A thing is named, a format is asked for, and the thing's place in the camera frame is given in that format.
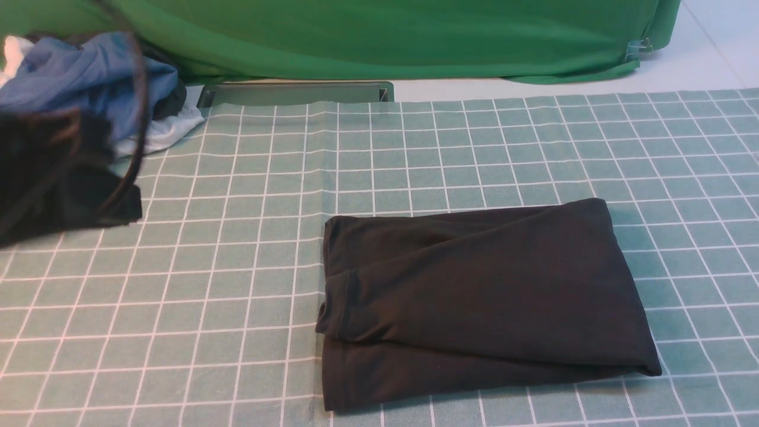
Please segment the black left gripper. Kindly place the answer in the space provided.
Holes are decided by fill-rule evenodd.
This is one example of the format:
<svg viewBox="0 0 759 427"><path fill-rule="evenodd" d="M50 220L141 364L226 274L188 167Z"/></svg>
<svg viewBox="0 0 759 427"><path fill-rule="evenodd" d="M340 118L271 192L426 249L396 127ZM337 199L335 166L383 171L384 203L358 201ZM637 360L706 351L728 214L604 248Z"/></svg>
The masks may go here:
<svg viewBox="0 0 759 427"><path fill-rule="evenodd" d="M110 133L107 119L79 109L2 114L2 248L142 218L143 158L133 158L124 176L114 173Z"/></svg>

